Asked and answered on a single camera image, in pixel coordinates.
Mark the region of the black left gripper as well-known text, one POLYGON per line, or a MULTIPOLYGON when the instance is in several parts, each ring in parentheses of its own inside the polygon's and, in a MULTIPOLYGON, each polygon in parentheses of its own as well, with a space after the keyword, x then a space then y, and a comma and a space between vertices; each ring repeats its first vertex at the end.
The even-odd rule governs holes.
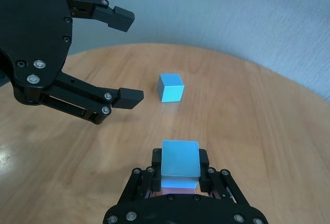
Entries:
POLYGON ((69 10, 123 32, 135 20, 108 0, 1 0, 1 70, 20 103, 38 105, 61 71, 72 40, 69 10))

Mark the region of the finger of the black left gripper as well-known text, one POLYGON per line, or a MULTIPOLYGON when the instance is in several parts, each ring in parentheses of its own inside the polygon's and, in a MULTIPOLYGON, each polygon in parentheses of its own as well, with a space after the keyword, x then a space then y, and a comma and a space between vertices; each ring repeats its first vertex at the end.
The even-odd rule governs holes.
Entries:
POLYGON ((133 109, 143 98, 142 90, 102 88, 59 74, 53 84, 42 91, 40 104, 101 124, 112 108, 133 109))

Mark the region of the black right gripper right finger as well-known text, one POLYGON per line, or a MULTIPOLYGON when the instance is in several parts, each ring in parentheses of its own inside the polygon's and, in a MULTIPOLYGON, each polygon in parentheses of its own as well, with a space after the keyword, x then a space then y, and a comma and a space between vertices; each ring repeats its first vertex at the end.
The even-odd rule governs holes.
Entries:
POLYGON ((214 167, 210 167, 205 149, 199 149, 199 158, 201 170, 199 185, 201 192, 208 193, 210 197, 215 199, 249 205, 228 169, 217 171, 214 167))

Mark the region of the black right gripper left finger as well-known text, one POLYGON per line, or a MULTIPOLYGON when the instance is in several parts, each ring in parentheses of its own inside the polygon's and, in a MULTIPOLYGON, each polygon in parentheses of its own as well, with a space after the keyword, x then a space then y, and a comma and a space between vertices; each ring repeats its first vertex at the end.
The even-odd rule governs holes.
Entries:
POLYGON ((121 194, 121 203, 134 205, 152 205, 157 202, 153 193, 161 189, 161 155, 162 149, 152 151, 151 165, 142 170, 134 168, 121 194))

